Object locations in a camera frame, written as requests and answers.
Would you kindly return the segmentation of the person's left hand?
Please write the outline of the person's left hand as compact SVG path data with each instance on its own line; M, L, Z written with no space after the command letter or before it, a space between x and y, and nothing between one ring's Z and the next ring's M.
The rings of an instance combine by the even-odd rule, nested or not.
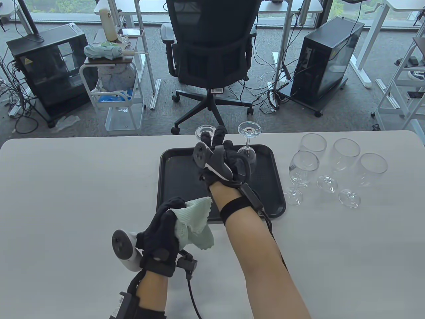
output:
M162 203L150 225L137 236L136 248L141 250L141 269L165 277L172 277L176 270L179 241L175 236L177 217L173 209L185 208L185 200L174 197Z

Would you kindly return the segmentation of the person's right hand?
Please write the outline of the person's right hand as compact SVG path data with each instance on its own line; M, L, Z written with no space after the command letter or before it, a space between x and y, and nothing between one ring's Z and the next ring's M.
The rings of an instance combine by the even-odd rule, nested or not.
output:
M240 174L240 165L243 164L244 168L249 167L248 161L233 149L232 140L225 140L226 134L224 126L217 126L213 136L209 132L202 132L200 135L200 141L211 151L211 156L215 155L213 165L208 160L209 166L199 170L199 179L207 188L217 182L227 187L238 188L249 179Z

